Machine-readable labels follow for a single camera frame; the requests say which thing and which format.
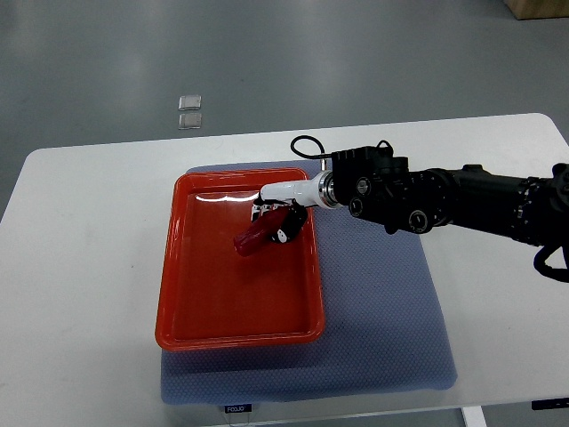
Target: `robotic arm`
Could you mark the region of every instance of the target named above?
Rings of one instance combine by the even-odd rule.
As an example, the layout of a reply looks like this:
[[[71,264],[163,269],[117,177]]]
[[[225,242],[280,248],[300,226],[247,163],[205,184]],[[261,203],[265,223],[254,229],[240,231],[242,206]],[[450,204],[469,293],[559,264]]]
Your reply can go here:
[[[300,153],[294,143],[301,139],[316,142],[323,154]],[[257,205],[277,201],[297,210],[346,205],[353,217],[382,224],[389,234],[398,230],[422,234],[453,224],[509,237],[543,246],[535,256],[535,269],[548,278],[569,282],[567,269],[546,264],[561,247],[569,265],[569,165],[553,166],[553,178],[493,175],[481,165],[409,172],[407,157],[394,157],[386,141],[377,147],[324,154],[319,141],[302,135],[291,148],[302,157],[331,158],[332,170],[311,181],[269,184],[261,189]],[[290,237],[280,230],[278,240],[293,238],[302,224],[298,225],[292,227]]]

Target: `concrete floor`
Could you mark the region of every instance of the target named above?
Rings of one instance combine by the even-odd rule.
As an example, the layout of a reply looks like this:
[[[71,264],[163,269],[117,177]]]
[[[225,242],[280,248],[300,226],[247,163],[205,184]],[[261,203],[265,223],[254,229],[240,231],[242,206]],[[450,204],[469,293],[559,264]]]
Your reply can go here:
[[[527,112],[569,141],[568,70],[569,19],[517,21],[501,0],[0,0],[0,214],[25,157],[47,147]],[[179,131],[190,93],[203,126]],[[569,424],[529,403],[485,414],[489,426]]]

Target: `red object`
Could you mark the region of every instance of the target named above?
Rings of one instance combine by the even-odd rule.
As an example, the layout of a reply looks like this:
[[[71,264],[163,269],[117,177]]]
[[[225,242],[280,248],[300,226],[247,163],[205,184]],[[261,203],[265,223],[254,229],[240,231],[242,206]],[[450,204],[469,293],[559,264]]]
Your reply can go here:
[[[281,206],[263,214],[249,228],[233,239],[233,246],[241,256],[249,256],[270,243],[269,237],[276,234],[289,213],[288,206]]]
[[[260,188],[301,169],[188,173],[174,187],[156,341],[165,350],[312,342],[325,318],[312,213],[300,235],[244,258]]]

